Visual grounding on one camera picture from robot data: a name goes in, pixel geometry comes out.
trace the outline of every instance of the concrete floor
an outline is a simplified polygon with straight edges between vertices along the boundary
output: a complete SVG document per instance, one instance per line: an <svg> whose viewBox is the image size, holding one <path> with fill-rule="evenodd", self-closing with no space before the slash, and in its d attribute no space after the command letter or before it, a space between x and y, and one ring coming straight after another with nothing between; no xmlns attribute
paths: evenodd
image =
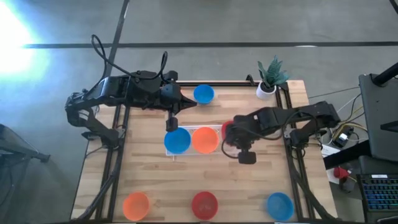
<svg viewBox="0 0 398 224"><path fill-rule="evenodd" d="M51 154L47 164L30 162L6 223L69 219L87 141L80 136L84 129L67 123L63 106L72 92L91 87L103 69L92 49L15 47L89 44L91 34L112 43L123 1L0 1L0 17L7 16L0 21L0 123ZM120 43L397 41L397 21L387 0L132 0ZM305 80L309 96L358 86L359 74L381 72L398 58L398 47L391 46L118 49L115 62L127 70L157 71L164 50L166 70L178 71L180 80L257 77L256 62L278 55L292 79ZM327 100L340 108L358 93L310 102ZM340 115L347 117L349 108ZM363 219L360 200L333 189L339 217Z"/></svg>

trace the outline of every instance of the keyboard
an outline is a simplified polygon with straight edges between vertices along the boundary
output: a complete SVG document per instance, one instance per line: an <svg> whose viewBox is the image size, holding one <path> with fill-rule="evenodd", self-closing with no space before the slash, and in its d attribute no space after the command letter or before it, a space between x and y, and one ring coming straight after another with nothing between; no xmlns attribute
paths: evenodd
<svg viewBox="0 0 398 224"><path fill-rule="evenodd" d="M364 212L398 212L398 174L358 175Z"/></svg>

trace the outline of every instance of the white pot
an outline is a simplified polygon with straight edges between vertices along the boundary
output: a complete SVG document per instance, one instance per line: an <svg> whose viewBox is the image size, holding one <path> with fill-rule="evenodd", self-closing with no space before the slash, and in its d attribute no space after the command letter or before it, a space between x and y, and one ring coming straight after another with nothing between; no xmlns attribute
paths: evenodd
<svg viewBox="0 0 398 224"><path fill-rule="evenodd" d="M262 82L260 82L259 85L257 86L256 95L257 95L258 98L260 98L260 99L262 99L262 100L266 100L266 99L268 99L270 96L274 95L274 93L275 93L275 91L276 91L276 86L274 86L274 90L272 90L271 92L268 93L268 92L263 91L263 90L261 89L261 83L262 83Z"/></svg>

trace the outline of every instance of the blue bowl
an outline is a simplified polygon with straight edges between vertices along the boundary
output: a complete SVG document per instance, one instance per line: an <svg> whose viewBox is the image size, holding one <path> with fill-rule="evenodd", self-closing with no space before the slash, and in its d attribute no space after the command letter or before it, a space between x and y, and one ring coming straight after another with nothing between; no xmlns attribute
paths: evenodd
<svg viewBox="0 0 398 224"><path fill-rule="evenodd" d="M214 89L209 85L198 85L193 91L193 97L200 104L208 104L214 98Z"/></svg>
<svg viewBox="0 0 398 224"><path fill-rule="evenodd" d="M164 145L173 154L184 153L191 145L191 135L186 129L177 128L164 136Z"/></svg>
<svg viewBox="0 0 398 224"><path fill-rule="evenodd" d="M277 221L287 221L293 215L293 202L286 194L276 192L267 199L266 210Z"/></svg>

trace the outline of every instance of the wooden tabletop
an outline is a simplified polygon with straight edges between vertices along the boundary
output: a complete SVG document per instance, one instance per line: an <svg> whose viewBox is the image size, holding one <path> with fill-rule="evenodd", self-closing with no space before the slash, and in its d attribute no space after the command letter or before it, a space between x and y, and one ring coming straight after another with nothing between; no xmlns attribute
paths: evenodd
<svg viewBox="0 0 398 224"><path fill-rule="evenodd" d="M215 98L206 106L181 111L178 124L223 124L237 114L248 114L264 106L276 106L275 97L267 101L256 97L256 87L214 87ZM289 81L293 107L308 104L304 82ZM193 99L193 88L182 93ZM114 108L102 106L97 118L111 127ZM166 113L131 108L124 147L114 222L128 221L123 215L123 200L136 191L150 200L150 212L142 222L197 222L191 202L195 194L209 191L218 199L218 213L211 222L271 222L264 210L266 198L284 192L293 199L285 147L282 140L256 141L254 165L239 164L220 153L197 156L167 156L163 144ZM100 146L92 141L88 152ZM336 217L335 204L319 147L306 148L304 157L312 192L328 212ZM100 189L106 150L91 154L84 163L72 218L78 217ZM303 194L300 193L305 210ZM104 211L108 210L109 194Z"/></svg>

